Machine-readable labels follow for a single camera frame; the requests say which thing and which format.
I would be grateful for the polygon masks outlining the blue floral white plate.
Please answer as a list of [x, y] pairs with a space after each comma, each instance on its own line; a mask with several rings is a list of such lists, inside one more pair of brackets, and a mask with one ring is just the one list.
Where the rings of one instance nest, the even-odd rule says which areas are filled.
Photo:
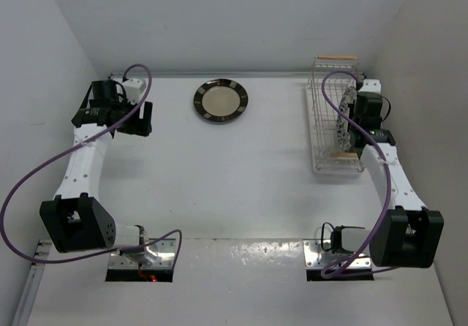
[[339, 110], [340, 113], [337, 115], [336, 119], [336, 136], [338, 140], [339, 147], [344, 152], [350, 152], [352, 150], [352, 145], [350, 142], [350, 133], [348, 131], [348, 122], [343, 117], [350, 117], [350, 110], [353, 108], [354, 101], [357, 98], [357, 90], [355, 87], [350, 86], [342, 94]]

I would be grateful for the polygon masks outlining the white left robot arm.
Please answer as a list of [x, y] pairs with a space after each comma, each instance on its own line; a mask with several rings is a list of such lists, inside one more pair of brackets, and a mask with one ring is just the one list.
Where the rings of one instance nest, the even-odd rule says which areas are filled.
[[73, 143], [64, 179], [54, 198], [42, 202], [39, 214], [60, 253], [117, 248], [125, 257], [146, 263], [146, 234], [141, 225], [123, 225], [99, 201], [99, 180], [107, 149], [115, 133], [108, 127], [125, 118], [117, 132], [150, 135], [152, 104], [138, 107], [146, 82], [131, 78], [117, 82], [98, 80], [72, 118]]

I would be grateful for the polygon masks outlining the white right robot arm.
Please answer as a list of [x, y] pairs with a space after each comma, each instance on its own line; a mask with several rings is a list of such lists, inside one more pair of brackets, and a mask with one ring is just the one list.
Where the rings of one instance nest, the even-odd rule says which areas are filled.
[[396, 141], [382, 128], [383, 98], [348, 88], [341, 98], [337, 134], [368, 170], [384, 213], [368, 239], [378, 267], [428, 268], [432, 265], [444, 219], [430, 211], [412, 188], [399, 161]]

